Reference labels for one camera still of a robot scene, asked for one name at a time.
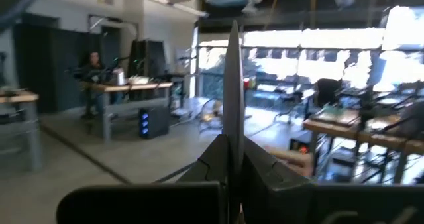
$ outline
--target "workbench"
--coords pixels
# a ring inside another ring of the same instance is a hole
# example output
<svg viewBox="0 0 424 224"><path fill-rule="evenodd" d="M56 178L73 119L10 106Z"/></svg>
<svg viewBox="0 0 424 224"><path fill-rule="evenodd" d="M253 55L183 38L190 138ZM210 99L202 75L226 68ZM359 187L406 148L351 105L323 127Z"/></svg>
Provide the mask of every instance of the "workbench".
<svg viewBox="0 0 424 224"><path fill-rule="evenodd" d="M357 125L359 124L358 111L347 110L343 115L327 117L327 121L317 121L313 119L308 119L303 122L303 128L312 131L312 138L310 144L310 152L315 154L317 149L317 142L319 134L327 134L330 137L341 137L345 139L355 140L358 144L368 143L370 146L378 145L387 148L388 150L396 150L401 152L399 158L399 164L396 168L396 174L394 178L395 183L400 183L407 163L407 157L410 154L424 154L424 142L420 140L411 140L407 143L405 138L396 137L395 135L390 134L375 134L370 131L360 131L357 133ZM391 117L381 117L369 121L370 125L378 124L379 127L384 127L390 125L399 120L397 116ZM350 123L348 125L338 125L335 121L340 123ZM405 145L404 149L400 150L400 146Z"/></svg>
<svg viewBox="0 0 424 224"><path fill-rule="evenodd" d="M168 106L169 104L169 92L172 82L160 83L160 84L140 84L140 85L105 85L105 84L91 84L83 82L84 88L86 88L87 100L91 100L91 91L101 93L103 99L103 116L101 118L102 131L103 131L103 142L109 144L111 142L111 115L118 112L142 109L150 107ZM147 99L142 101L130 101L127 103L110 105L110 93L111 92L126 92L126 91L140 91L148 89L165 89L165 96L155 99ZM86 112L91 111L91 102L87 102Z"/></svg>
<svg viewBox="0 0 424 224"><path fill-rule="evenodd" d="M23 110L24 119L21 122L0 125L0 136L5 137L15 132L25 133L29 145L30 169L39 170L42 167L42 146L40 142L40 130L38 128L38 115L36 102L38 95L25 90L13 91L14 96L5 97L0 92L1 104L19 104Z"/></svg>

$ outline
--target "wooden desk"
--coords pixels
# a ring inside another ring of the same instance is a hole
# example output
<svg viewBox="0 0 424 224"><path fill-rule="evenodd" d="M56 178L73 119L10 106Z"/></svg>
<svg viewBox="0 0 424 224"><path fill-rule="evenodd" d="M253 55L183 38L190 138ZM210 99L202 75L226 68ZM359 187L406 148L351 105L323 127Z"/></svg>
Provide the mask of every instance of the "wooden desk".
<svg viewBox="0 0 424 224"><path fill-rule="evenodd" d="M24 111L24 121L0 125L0 136L10 135L16 131L25 133L30 150L30 168L33 171L39 170L42 167L42 147L36 108L38 95L24 90L18 90L15 93L17 94L16 96L0 97L0 103L19 103L19 109L23 109Z"/></svg>
<svg viewBox="0 0 424 224"><path fill-rule="evenodd" d="M386 126L395 123L399 117L384 117L371 120L369 123L378 124L379 126ZM378 145L385 147L389 150L399 150L400 146L404 144L405 138L396 137L392 135L379 135L372 134L368 131L359 132L356 137L356 126L358 121L355 122L351 127L345 127L342 125L328 124L320 121L312 121L308 119L303 122L303 127L312 131L311 147L310 151L315 154L317 148L317 140L319 133L325 133L332 137L342 137L346 139L356 140L357 144L368 143L370 145ZM405 148L401 150L401 158L399 158L399 165L396 168L396 175L394 182L399 183L405 165L407 162L407 156L410 154L424 154L424 142L420 140L411 140L405 144Z"/></svg>
<svg viewBox="0 0 424 224"><path fill-rule="evenodd" d="M120 113L123 111L142 109L150 107L168 106L169 93L172 82L164 82L160 84L142 84L142 85L104 85L104 84L91 84L89 82L82 82L86 89L87 101L91 101L91 91L96 91L101 94L103 100L103 115L101 118L103 127L103 142L109 144L111 142L111 116L112 114ZM163 98L155 98L142 101L131 101L123 104L111 105L110 93L111 92L124 92L124 91L139 91L148 89L165 89L165 96ZM91 113L91 102L87 102L86 113Z"/></svg>

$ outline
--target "wooden tabletop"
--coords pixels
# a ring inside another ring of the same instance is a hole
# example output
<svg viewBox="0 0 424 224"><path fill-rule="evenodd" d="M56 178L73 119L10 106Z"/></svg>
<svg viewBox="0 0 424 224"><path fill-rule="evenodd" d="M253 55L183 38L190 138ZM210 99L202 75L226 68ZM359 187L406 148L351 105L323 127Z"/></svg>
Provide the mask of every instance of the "wooden tabletop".
<svg viewBox="0 0 424 224"><path fill-rule="evenodd" d="M398 117L384 117L371 120L371 123L386 126L394 123ZM303 122L303 127L310 131L317 131L325 133L334 137L342 137L346 139L355 140L356 136L356 122L352 127L343 127L340 125L328 124L320 121L312 121L310 119ZM405 138L391 136L391 135L375 135L367 131L360 132L358 140L363 143L375 144L390 149L398 149L400 145L405 142ZM407 143L405 151L408 154L424 154L424 142L420 140L411 140Z"/></svg>
<svg viewBox="0 0 424 224"><path fill-rule="evenodd" d="M38 95L30 91L16 91L17 95L12 97L0 97L0 103L20 103L20 102L31 102L38 100Z"/></svg>
<svg viewBox="0 0 424 224"><path fill-rule="evenodd" d="M156 89L156 88L169 88L172 86L172 82L160 83L159 86L156 83L140 84L140 85L104 85L104 84L93 84L89 82L82 82L84 86L89 86L95 91L101 92L116 92L116 91L136 91L144 89Z"/></svg>

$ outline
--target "ceiling light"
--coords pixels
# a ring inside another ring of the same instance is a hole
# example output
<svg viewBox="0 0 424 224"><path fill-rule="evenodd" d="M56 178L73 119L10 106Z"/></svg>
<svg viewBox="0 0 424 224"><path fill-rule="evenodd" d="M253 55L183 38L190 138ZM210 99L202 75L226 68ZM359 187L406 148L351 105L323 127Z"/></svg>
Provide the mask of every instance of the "ceiling light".
<svg viewBox="0 0 424 224"><path fill-rule="evenodd" d="M178 3L172 3L169 0L149 0L149 1L159 3L161 5L173 7L175 9L179 9L181 11L191 13L192 15L196 15L196 16L200 16L200 17L207 17L208 16L208 14L206 12L198 11L197 9L193 9L191 7L181 5L181 4L178 4Z"/></svg>

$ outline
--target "gray floor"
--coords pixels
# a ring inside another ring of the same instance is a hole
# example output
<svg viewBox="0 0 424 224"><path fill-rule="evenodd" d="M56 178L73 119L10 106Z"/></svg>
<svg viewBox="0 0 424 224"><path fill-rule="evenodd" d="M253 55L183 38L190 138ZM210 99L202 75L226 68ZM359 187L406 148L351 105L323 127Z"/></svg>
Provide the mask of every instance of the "gray floor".
<svg viewBox="0 0 424 224"><path fill-rule="evenodd" d="M300 130L300 119L288 126L273 123L275 113L270 111L248 108L246 113L252 118L245 122L245 134L262 146L286 149L291 134ZM172 127L166 136L143 140L137 135L136 121L121 119L113 126L113 144L105 146L96 130L92 135L86 133L80 114L76 109L43 116L41 121L132 183L153 182L192 163L218 134L199 134L199 124L192 122ZM70 191L94 184L119 184L45 133L41 138L45 159L41 171L27 171L24 152L0 156L0 223L55 223L56 206Z"/></svg>

